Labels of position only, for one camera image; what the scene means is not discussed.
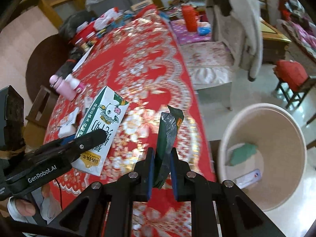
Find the white and green carton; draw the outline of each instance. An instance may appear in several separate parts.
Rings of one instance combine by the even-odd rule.
[[[74,168],[92,175],[101,175],[106,156],[128,106],[129,103],[108,86],[99,92],[84,116],[75,137],[99,128],[105,130],[107,136],[103,144],[82,153],[80,158],[72,163]]]

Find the finger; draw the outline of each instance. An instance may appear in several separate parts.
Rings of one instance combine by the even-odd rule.
[[[28,201],[17,199],[15,200],[15,206],[18,212],[22,216],[33,216],[35,215],[35,207]]]
[[[42,195],[44,198],[48,198],[51,191],[49,183],[42,186]]]

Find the cow illustration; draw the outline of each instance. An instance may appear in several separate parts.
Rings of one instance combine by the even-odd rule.
[[[110,125],[113,122],[119,122],[118,115],[121,114],[119,104],[114,105],[112,103],[109,103],[107,106],[99,105],[98,108],[101,110],[100,119],[106,124]]]

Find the metal screw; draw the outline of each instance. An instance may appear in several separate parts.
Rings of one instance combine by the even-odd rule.
[[[197,174],[193,171],[189,171],[187,174],[186,174],[187,177],[190,177],[190,178],[195,178],[197,176]]]
[[[234,186],[234,182],[233,181],[231,181],[231,180],[225,180],[224,181],[224,185],[226,186],[226,187],[233,187]]]
[[[99,189],[101,187],[101,183],[100,182],[94,182],[91,184],[91,188],[92,189]]]
[[[137,172],[130,172],[129,174],[128,174],[128,176],[130,177],[130,178],[136,178],[137,176],[138,176],[138,173]]]

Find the red tablecloth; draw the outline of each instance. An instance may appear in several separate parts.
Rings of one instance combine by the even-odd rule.
[[[72,169],[58,178],[64,207],[92,182],[109,183],[132,171],[148,147],[156,148],[160,114],[168,111],[168,104],[184,112],[175,143],[179,158],[188,161],[193,171],[215,180],[189,75],[168,26],[155,10],[148,10],[142,18],[105,36],[74,75],[87,85],[86,91],[72,102],[59,97],[45,143],[58,138],[57,124],[66,114],[76,107],[82,109],[84,97],[94,97],[106,85],[129,101],[130,106],[101,176]],[[52,182],[51,187],[59,200],[57,184]],[[190,203],[177,203],[167,180],[163,189],[153,189],[148,203],[135,202],[132,233],[135,236],[190,236]]]

